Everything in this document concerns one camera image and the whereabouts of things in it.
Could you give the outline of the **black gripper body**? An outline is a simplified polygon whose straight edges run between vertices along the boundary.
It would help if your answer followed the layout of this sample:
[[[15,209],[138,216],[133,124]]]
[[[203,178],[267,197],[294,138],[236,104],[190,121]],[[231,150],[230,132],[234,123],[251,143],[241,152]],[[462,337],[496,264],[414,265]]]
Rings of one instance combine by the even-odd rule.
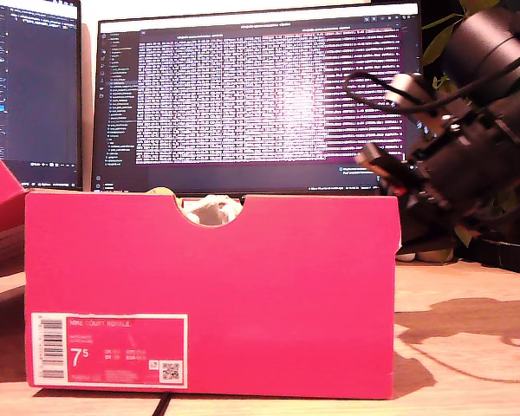
[[[487,200],[520,180],[520,133],[506,125],[451,125],[417,142],[403,162],[373,143],[357,162],[406,188],[417,227],[476,228],[487,221]]]

